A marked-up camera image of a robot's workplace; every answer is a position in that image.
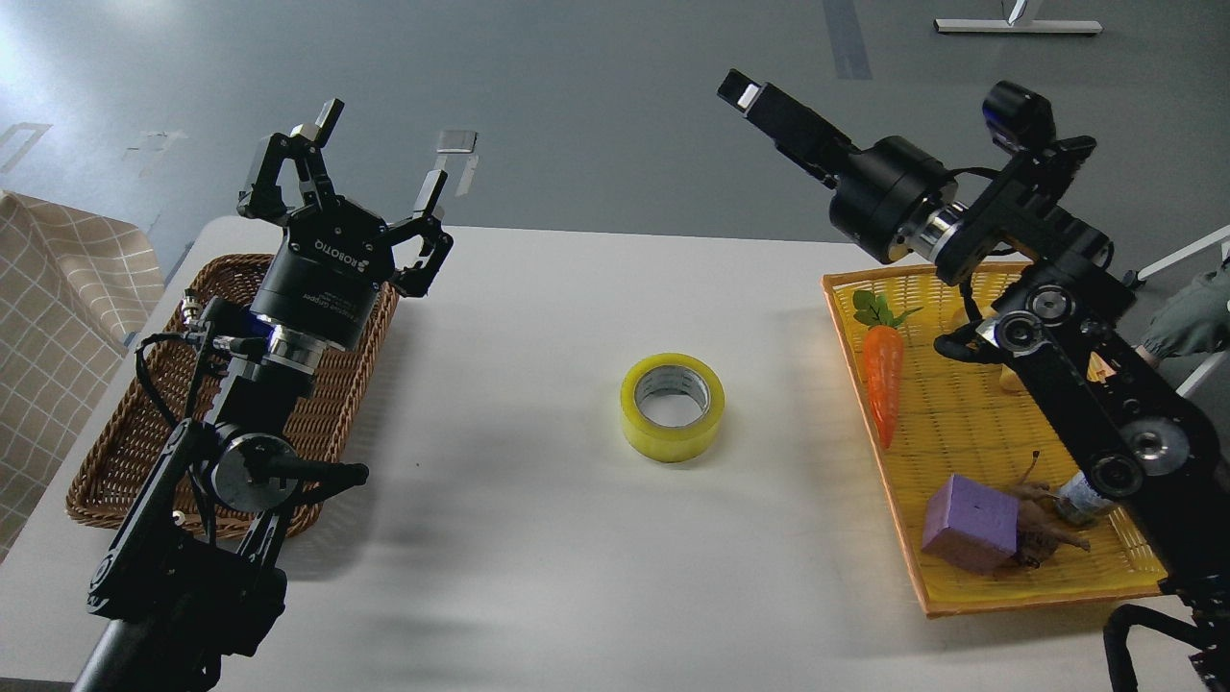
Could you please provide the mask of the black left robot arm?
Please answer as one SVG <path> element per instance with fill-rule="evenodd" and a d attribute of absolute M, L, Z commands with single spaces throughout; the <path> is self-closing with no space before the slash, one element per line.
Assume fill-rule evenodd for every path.
<path fill-rule="evenodd" d="M 169 425 L 157 458 L 89 583 L 105 634 L 76 691 L 208 691 L 285 608 L 277 565 L 296 509 L 367 483 L 360 463 L 312 460 L 287 438 L 332 352 L 357 352 L 386 289 L 423 297 L 450 253 L 428 172 L 401 222 L 335 192 L 323 162 L 343 102 L 273 133 L 237 193 L 280 250 L 248 304 L 184 290 L 181 324 L 137 345 L 137 383 Z"/>

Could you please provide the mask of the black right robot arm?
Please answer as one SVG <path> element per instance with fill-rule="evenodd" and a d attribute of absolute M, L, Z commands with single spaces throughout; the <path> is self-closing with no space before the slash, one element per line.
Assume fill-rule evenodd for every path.
<path fill-rule="evenodd" d="M 867 149 L 772 84 L 729 70 L 720 97 L 779 152 L 834 191 L 829 218 L 879 263 L 915 253 L 950 285 L 1000 245 L 1030 258 L 994 309 L 975 320 L 966 360 L 1002 360 L 1018 374 L 1086 481 L 1125 509 L 1165 569 L 1164 594 L 1191 610 L 1183 623 L 1122 605 L 1103 628 L 1111 686 L 1138 687 L 1125 635 L 1134 626 L 1194 648 L 1196 674 L 1228 688 L 1228 461 L 1216 429 L 1116 332 L 1135 295 L 1108 270 L 1111 240 L 1059 205 L 1093 152 L 1093 136 L 1057 136 L 1050 102 L 1000 82 L 982 113 L 1009 162 L 970 206 L 954 200 L 957 171 L 904 136 Z"/>

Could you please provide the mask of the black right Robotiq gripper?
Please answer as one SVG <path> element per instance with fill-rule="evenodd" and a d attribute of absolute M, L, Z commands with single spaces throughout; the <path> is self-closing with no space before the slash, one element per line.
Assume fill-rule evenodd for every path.
<path fill-rule="evenodd" d="M 862 152 L 820 114 L 772 84 L 732 69 L 717 96 L 772 140 L 777 152 L 827 188 L 835 188 L 829 220 L 875 261 L 900 261 L 932 210 L 953 200 L 956 175 L 905 136 L 883 136 Z"/>

